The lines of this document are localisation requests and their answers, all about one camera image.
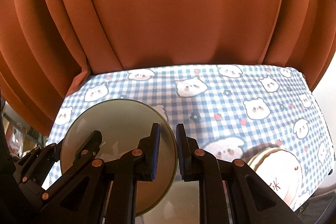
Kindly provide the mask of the blue bowl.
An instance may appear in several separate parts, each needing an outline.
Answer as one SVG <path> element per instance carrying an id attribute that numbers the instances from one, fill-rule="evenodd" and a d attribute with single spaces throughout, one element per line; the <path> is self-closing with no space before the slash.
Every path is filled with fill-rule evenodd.
<path id="1" fill-rule="evenodd" d="M 136 214 L 153 209 L 169 191 L 177 171 L 177 145 L 162 103 L 115 99 L 100 102 L 80 114 L 69 127 L 62 144 L 60 166 L 65 173 L 86 138 L 98 130 L 102 142 L 97 158 L 109 162 L 137 148 L 140 139 L 150 135 L 153 123 L 161 129 L 157 173 L 153 182 L 139 182 Z"/>
<path id="2" fill-rule="evenodd" d="M 135 223 L 199 223 L 198 182 L 175 181 L 163 200 Z"/>

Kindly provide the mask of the red-rimmed small plate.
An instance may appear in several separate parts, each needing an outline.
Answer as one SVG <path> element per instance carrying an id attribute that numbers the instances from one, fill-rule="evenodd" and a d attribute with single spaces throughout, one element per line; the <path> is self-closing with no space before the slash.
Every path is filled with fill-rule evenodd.
<path id="1" fill-rule="evenodd" d="M 248 165 L 291 208 L 302 185 L 299 160 L 281 148 L 266 148 L 250 159 Z"/>

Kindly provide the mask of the blue checkered cartoon tablecloth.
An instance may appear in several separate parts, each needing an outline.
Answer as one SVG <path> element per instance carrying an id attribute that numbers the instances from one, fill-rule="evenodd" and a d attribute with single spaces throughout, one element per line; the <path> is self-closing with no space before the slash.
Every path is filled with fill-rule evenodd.
<path id="1" fill-rule="evenodd" d="M 335 153 L 322 111 L 304 75 L 270 65 L 181 65 L 92 76 L 68 96 L 49 143 L 61 141 L 86 109 L 107 100 L 162 103 L 171 127 L 219 159 L 254 158 L 282 148 L 299 160 L 302 185 L 294 204 L 304 223 L 335 223 L 335 194 L 317 194 L 335 174 Z"/>

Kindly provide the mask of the orange curtain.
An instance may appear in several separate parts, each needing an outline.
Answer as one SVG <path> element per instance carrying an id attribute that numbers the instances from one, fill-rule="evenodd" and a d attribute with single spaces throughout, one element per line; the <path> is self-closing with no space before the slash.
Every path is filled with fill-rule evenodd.
<path id="1" fill-rule="evenodd" d="M 1 0 L 1 94 L 43 135 L 90 75 L 268 64 L 315 89 L 334 53 L 335 0 Z"/>

